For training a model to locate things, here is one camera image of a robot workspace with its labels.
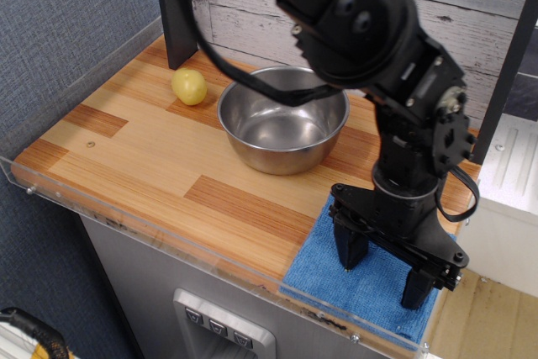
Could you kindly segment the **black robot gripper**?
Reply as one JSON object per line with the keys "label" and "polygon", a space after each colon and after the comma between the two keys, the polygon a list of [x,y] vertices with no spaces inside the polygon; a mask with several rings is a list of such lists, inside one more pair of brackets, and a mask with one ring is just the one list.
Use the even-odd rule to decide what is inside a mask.
{"label": "black robot gripper", "polygon": [[419,309],[433,288],[453,290],[468,255],[443,230],[442,214],[450,222],[470,217],[467,210],[448,214],[440,202],[446,179],[432,178],[418,187],[400,186],[382,170],[372,172],[372,190],[336,183],[330,217],[338,257],[346,270],[367,254],[369,242],[411,266],[401,305]]}

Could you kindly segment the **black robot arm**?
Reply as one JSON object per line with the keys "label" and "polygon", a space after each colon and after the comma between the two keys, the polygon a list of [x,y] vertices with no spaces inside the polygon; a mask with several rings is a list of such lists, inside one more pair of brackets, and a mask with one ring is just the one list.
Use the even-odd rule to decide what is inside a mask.
{"label": "black robot arm", "polygon": [[464,113],[463,71],[421,28],[414,0],[277,0],[295,22],[303,58],[327,85],[283,98],[300,103],[359,88],[375,105],[381,139],[373,189],[335,184],[330,217],[341,264],[355,267],[370,243],[406,262],[401,304],[419,308],[434,288],[453,289],[469,259],[442,229],[449,175],[475,137]]}

